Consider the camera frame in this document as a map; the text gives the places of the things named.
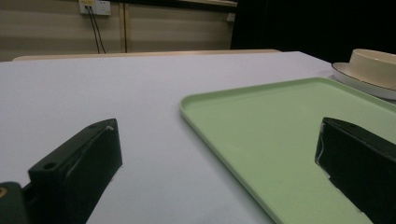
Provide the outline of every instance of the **light green tray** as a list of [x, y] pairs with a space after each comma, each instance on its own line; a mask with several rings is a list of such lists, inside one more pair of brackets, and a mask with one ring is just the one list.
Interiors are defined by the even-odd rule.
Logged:
[[187, 96], [183, 117], [276, 223], [371, 223], [314, 162], [323, 117], [396, 143], [396, 106], [325, 78]]

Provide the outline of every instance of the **table surface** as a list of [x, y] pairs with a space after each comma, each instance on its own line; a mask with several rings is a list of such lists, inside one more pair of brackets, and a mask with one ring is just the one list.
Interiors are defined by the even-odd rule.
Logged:
[[111, 57], [0, 63], [0, 181], [84, 127], [116, 118], [123, 165], [88, 223], [273, 223], [180, 116], [180, 100], [332, 76], [301, 52]]

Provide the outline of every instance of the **brass screw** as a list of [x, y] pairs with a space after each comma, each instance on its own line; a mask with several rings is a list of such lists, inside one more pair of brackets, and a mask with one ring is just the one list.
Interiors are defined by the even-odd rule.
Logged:
[[6, 188], [0, 188], [0, 198], [2, 198], [3, 196], [5, 196], [7, 194], [7, 189]]

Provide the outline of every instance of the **wall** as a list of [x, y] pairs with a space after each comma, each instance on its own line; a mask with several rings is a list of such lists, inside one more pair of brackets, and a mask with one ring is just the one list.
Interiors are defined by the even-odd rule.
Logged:
[[[108, 52], [120, 52], [119, 4], [97, 17]], [[22, 55], [97, 53], [89, 16], [78, 1], [0, 0], [0, 61]]]
[[128, 9], [130, 52], [230, 48], [233, 23], [226, 21], [228, 13], [139, 5]]
[[[111, 3], [97, 16], [108, 53], [228, 49], [233, 24], [227, 13]], [[0, 0], [0, 62], [23, 55], [97, 53], [90, 17], [78, 0]]]

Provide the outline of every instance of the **black cable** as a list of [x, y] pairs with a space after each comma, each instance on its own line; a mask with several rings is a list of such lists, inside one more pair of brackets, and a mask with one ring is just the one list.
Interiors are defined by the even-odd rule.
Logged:
[[103, 46], [102, 37], [100, 36], [99, 27], [98, 27], [98, 24], [96, 23], [95, 14], [93, 13], [92, 7], [89, 7], [89, 8], [90, 8], [92, 16], [93, 16], [93, 21], [95, 22], [96, 30], [98, 31], [98, 34], [99, 34], [99, 40], [100, 40], [100, 44], [102, 45], [102, 50], [104, 53], [106, 53], [105, 47]]
[[93, 33], [95, 34], [96, 48], [98, 49], [98, 54], [100, 54], [99, 45], [98, 45], [98, 38], [96, 37], [96, 31], [95, 31], [95, 27], [93, 26], [92, 15], [91, 15], [91, 12], [90, 12], [90, 10], [89, 10], [89, 8], [88, 8], [87, 6], [85, 6], [85, 9], [87, 9], [87, 11], [88, 11], [88, 14], [90, 15], [90, 19], [91, 19], [91, 25], [92, 25]]

